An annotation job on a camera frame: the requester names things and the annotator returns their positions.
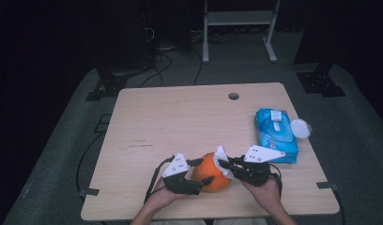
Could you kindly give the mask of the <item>gray tape strip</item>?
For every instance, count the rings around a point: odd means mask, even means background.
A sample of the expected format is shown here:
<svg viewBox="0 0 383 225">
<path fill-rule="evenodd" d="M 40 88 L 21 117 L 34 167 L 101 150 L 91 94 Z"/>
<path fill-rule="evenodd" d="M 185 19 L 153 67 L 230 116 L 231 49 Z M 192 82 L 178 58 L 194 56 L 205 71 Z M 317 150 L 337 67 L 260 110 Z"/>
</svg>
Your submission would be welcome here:
<svg viewBox="0 0 383 225">
<path fill-rule="evenodd" d="M 98 196 L 99 193 L 100 193 L 100 190 L 95 189 L 95 188 L 88 188 L 88 189 L 79 190 L 79 196 L 80 197 L 86 197 L 87 195 Z"/>
<path fill-rule="evenodd" d="M 332 184 L 331 182 L 317 182 L 316 185 L 319 189 L 330 188 L 333 191 L 338 190 L 338 186 L 336 184 Z"/>
</svg>

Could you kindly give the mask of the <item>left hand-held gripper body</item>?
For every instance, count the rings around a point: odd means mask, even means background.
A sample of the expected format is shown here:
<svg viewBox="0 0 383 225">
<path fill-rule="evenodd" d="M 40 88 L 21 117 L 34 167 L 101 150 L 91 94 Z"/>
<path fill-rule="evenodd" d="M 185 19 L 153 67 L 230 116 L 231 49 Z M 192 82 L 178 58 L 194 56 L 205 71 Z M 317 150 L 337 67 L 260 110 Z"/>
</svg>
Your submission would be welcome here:
<svg viewBox="0 0 383 225">
<path fill-rule="evenodd" d="M 176 194 L 198 195 L 203 184 L 186 178 L 190 168 L 182 153 L 175 155 L 161 176 L 166 188 Z"/>
</svg>

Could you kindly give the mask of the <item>white wet wipe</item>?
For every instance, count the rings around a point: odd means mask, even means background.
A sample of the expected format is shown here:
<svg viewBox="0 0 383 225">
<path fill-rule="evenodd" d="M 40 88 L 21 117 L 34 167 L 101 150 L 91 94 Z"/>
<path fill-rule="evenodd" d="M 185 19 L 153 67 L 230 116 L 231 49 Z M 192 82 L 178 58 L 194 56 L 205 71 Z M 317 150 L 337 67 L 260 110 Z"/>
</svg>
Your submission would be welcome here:
<svg viewBox="0 0 383 225">
<path fill-rule="evenodd" d="M 218 162 L 219 159 L 229 161 L 228 156 L 226 155 L 223 146 L 220 144 L 217 146 L 217 150 L 213 155 L 213 162 L 216 168 L 222 173 L 222 175 L 228 179 L 234 179 L 234 177 L 230 174 L 229 169 L 222 168 Z"/>
</svg>

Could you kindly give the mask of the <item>black stand base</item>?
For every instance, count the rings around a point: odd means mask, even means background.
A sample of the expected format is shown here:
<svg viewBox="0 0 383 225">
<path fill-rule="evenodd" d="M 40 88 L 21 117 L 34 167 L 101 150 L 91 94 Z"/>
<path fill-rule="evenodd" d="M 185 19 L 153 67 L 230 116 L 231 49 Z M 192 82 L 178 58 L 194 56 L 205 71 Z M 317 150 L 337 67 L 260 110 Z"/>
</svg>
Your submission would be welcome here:
<svg viewBox="0 0 383 225">
<path fill-rule="evenodd" d="M 319 63 L 313 71 L 298 72 L 297 77 L 307 94 L 321 94 L 323 97 L 344 97 L 344 90 L 329 75 L 332 63 Z"/>
<path fill-rule="evenodd" d="M 116 76 L 107 67 L 97 67 L 96 71 L 99 79 L 94 89 L 88 93 L 86 101 L 117 97 L 119 92 L 125 88 L 128 80 L 126 75 Z"/>
</svg>

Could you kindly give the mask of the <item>orange round fruit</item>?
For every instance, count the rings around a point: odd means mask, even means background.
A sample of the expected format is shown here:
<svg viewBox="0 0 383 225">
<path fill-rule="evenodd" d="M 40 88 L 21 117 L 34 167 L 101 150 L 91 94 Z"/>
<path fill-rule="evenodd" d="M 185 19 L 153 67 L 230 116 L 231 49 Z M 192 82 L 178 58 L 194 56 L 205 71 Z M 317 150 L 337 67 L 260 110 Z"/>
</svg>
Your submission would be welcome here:
<svg viewBox="0 0 383 225">
<path fill-rule="evenodd" d="M 202 181 L 205 178 L 213 176 L 213 180 L 209 185 L 203 186 L 204 192 L 215 193 L 227 188 L 231 180 L 223 175 L 223 173 L 216 167 L 214 160 L 214 153 L 208 153 L 202 156 L 203 162 L 195 166 L 191 173 L 191 179 L 194 181 Z"/>
</svg>

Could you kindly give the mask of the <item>person's right hand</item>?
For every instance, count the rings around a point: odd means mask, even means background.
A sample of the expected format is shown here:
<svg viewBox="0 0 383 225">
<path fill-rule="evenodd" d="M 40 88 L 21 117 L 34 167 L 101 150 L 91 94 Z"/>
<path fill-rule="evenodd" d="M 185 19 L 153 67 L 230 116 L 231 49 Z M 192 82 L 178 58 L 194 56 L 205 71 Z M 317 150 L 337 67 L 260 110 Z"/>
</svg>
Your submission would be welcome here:
<svg viewBox="0 0 383 225">
<path fill-rule="evenodd" d="M 261 187 L 255 187 L 244 181 L 241 184 L 250 191 L 255 201 L 267 212 L 273 212 L 282 207 L 279 187 L 274 178 L 270 177 Z"/>
</svg>

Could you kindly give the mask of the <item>blue wet wipes pack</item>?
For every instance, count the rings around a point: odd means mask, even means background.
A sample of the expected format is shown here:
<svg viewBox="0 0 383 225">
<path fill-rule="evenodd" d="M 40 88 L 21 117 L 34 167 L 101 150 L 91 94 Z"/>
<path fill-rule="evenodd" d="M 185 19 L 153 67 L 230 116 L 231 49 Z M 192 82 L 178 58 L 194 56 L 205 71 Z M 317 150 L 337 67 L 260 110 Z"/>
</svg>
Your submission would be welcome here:
<svg viewBox="0 0 383 225">
<path fill-rule="evenodd" d="M 299 154 L 297 139 L 308 139 L 311 126 L 302 119 L 291 120 L 284 110 L 259 109 L 254 118 L 260 146 L 282 151 L 284 157 L 275 163 L 296 163 Z"/>
</svg>

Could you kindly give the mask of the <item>person's left hand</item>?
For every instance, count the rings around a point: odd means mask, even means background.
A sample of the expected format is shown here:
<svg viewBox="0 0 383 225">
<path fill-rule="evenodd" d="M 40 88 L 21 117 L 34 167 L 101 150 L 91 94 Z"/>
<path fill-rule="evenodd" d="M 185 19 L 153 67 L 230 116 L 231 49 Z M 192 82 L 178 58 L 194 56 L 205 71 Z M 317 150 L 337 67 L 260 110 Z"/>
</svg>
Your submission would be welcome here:
<svg viewBox="0 0 383 225">
<path fill-rule="evenodd" d="M 158 213 L 162 208 L 183 197 L 185 197 L 185 194 L 176 194 L 168 190 L 163 180 L 160 178 L 157 181 L 153 192 L 144 203 L 144 208 L 155 214 Z"/>
</svg>

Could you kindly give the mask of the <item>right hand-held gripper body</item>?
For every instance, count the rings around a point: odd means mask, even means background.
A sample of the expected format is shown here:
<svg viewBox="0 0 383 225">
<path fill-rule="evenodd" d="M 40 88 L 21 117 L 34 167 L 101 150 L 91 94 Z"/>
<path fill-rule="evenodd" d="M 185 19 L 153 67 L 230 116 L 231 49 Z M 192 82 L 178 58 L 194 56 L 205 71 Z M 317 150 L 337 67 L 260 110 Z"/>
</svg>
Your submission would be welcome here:
<svg viewBox="0 0 383 225">
<path fill-rule="evenodd" d="M 281 172 L 277 167 L 275 169 L 278 172 L 272 172 L 270 162 L 284 156 L 285 152 L 259 145 L 251 145 L 245 155 L 235 158 L 235 164 L 237 165 L 235 170 L 243 170 L 245 175 L 240 181 L 247 182 L 255 187 L 261 187 L 270 177 L 273 177 L 277 184 L 281 186 Z"/>
</svg>

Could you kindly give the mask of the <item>white metal stand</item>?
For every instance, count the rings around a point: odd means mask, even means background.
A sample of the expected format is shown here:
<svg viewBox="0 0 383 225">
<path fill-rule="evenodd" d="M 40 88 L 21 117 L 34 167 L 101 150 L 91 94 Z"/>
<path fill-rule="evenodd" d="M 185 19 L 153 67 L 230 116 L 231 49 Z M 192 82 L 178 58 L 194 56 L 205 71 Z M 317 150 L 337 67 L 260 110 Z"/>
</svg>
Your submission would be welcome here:
<svg viewBox="0 0 383 225">
<path fill-rule="evenodd" d="M 202 62 L 209 62 L 208 28 L 210 26 L 237 26 L 237 25 L 267 25 L 268 34 L 263 37 L 268 59 L 271 63 L 278 61 L 272 48 L 271 39 L 277 21 L 281 0 L 274 0 L 272 10 L 250 10 L 250 11 L 209 11 L 208 0 L 204 0 L 204 23 Z"/>
</svg>

